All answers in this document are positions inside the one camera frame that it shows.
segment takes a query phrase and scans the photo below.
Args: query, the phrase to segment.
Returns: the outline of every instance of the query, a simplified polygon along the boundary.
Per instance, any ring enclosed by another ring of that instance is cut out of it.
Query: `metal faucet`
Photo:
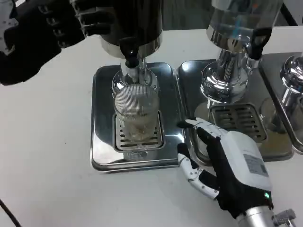
[[[206,33],[222,50],[216,62],[202,72],[201,91],[210,101],[228,104],[243,97],[282,3],[282,0],[212,0],[214,14]]]

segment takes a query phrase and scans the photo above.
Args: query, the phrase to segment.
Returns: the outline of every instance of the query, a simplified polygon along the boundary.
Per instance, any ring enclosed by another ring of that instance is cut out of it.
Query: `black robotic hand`
[[[178,145],[178,161],[187,180],[204,195],[216,199],[237,218],[250,208],[273,208],[271,184],[258,147],[240,132],[226,131],[201,118],[187,119],[178,127],[193,129],[207,145],[216,176],[198,166],[185,143]]]
[[[0,45],[0,83],[24,82],[62,48],[77,44],[85,35],[110,33],[113,17],[102,10],[109,2],[78,0],[72,5],[69,0],[28,0],[16,7],[12,0],[7,20],[15,18],[18,25],[0,31],[4,34],[0,42],[12,49],[7,54]]]

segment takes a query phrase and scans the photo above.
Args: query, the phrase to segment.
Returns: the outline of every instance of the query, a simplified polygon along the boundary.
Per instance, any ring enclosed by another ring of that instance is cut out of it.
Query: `chrome dispenser base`
[[[177,127],[177,122],[181,121],[183,116],[176,77],[171,67],[165,63],[147,65],[155,75],[158,75],[160,114],[159,127],[155,132],[160,137],[147,145],[136,144],[133,149],[121,149],[121,144],[118,146],[116,144],[118,128],[116,128],[111,85],[113,76],[120,70],[120,66],[102,67],[94,76],[91,163],[99,171],[124,172],[178,166],[177,145],[184,141],[184,133]],[[154,142],[157,142],[156,146],[152,146],[151,143]]]
[[[187,61],[178,70],[179,92],[183,97],[183,106],[186,107],[186,117],[201,117],[214,123],[210,113],[211,106],[224,106],[224,104],[217,104],[208,100],[203,95],[200,87],[202,71],[213,61],[215,60]],[[262,77],[256,71],[250,76],[246,93],[237,104],[250,103],[258,111],[263,101],[267,98],[270,99],[270,94],[264,85]],[[293,155],[292,144],[287,133],[281,134],[267,128],[266,133],[267,139],[259,145],[260,152],[265,161],[284,160]],[[186,143],[188,146],[190,145],[190,152],[196,156],[196,161],[199,164],[210,165],[206,147],[199,142],[194,131],[186,131]]]
[[[271,105],[264,105],[266,113],[264,113],[264,119],[271,123],[271,127],[274,127],[277,131],[285,131],[289,134],[292,141],[294,151],[299,154],[303,154],[303,95],[292,94],[291,90],[287,93],[284,83],[296,81],[285,80],[286,72],[281,70],[285,66],[286,60],[292,60],[291,56],[300,56],[301,53],[275,53],[266,54],[263,57],[262,69],[260,73],[264,78],[268,90],[272,90],[270,95],[274,102]],[[297,82],[301,82],[300,73],[301,67],[295,68],[291,73],[298,72]],[[281,121],[276,119],[276,114],[279,114]]]

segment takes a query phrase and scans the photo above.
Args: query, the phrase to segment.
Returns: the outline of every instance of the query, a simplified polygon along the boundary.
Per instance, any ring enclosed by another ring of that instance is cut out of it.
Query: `white robotic hand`
[[[216,177],[199,167],[191,158],[186,144],[178,145],[178,162],[188,182],[211,199],[219,194]]]
[[[237,218],[247,210],[273,208],[271,183],[263,158],[249,136],[226,131],[201,118],[187,119],[178,127],[194,129],[206,144],[216,176],[199,167],[191,158],[187,145],[178,145],[178,161],[187,180],[204,195],[217,199],[221,209]]]

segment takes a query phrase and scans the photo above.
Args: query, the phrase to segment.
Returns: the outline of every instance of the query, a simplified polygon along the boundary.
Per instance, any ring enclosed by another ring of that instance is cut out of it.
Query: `black cable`
[[[0,199],[0,207],[2,207],[4,212],[9,216],[10,220],[15,224],[16,227],[21,227],[16,217],[10,212],[10,210],[7,208],[7,206],[5,206],[4,202],[1,199]]]

